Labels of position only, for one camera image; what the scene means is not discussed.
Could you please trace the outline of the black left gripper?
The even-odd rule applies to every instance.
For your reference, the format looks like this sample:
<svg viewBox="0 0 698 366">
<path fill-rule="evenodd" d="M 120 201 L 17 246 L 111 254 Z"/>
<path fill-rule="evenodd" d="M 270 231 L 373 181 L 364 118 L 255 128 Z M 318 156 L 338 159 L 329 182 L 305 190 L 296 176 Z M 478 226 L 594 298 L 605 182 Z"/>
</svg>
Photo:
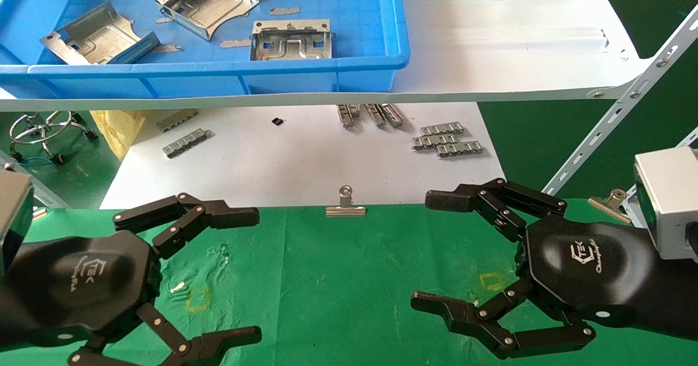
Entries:
<svg viewBox="0 0 698 366">
<path fill-rule="evenodd" d="M 5 345 L 57 347 L 89 339 L 69 365 L 133 365 L 103 349 L 143 322 L 171 349 L 161 365 L 219 365 L 231 348 L 261 341 L 259 326 L 185 339 L 152 305 L 161 279 L 159 258 L 129 230 L 25 243 L 5 275 Z"/>
</svg>

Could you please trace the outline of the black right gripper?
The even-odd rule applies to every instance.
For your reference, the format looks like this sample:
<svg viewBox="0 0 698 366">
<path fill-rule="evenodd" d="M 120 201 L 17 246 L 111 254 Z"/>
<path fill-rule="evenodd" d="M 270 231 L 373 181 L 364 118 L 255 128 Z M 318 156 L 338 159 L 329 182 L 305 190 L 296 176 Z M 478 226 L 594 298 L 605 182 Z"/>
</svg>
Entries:
<svg viewBox="0 0 698 366">
<path fill-rule="evenodd" d="M 475 338 L 499 359 L 581 350 L 596 337 L 583 320 L 613 328 L 652 325 L 658 312 L 649 283 L 657 257 L 648 234 L 625 225 L 559 217 L 567 206 L 552 195 L 503 178 L 460 184 L 452 191 L 429 190 L 428 209 L 476 212 L 509 241 L 525 237 L 526 279 L 481 306 L 416 291 L 411 294 L 412 309 L 439 315 L 449 332 Z M 526 230 L 516 211 L 543 219 Z M 499 320 L 527 299 L 562 325 L 518 333 L 503 328 Z"/>
</svg>

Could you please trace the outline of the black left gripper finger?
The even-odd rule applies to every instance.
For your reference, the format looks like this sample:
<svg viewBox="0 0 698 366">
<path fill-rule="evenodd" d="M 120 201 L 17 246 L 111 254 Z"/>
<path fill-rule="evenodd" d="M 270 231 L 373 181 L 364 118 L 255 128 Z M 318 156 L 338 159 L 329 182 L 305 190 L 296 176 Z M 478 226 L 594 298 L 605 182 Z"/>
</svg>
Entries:
<svg viewBox="0 0 698 366">
<path fill-rule="evenodd" d="M 200 200 L 178 194 L 115 214 L 116 230 L 144 232 L 167 224 L 152 240 L 160 259 L 169 259 L 205 229 L 239 229 L 259 224 L 255 207 L 232 208 L 224 200 Z"/>
</svg>

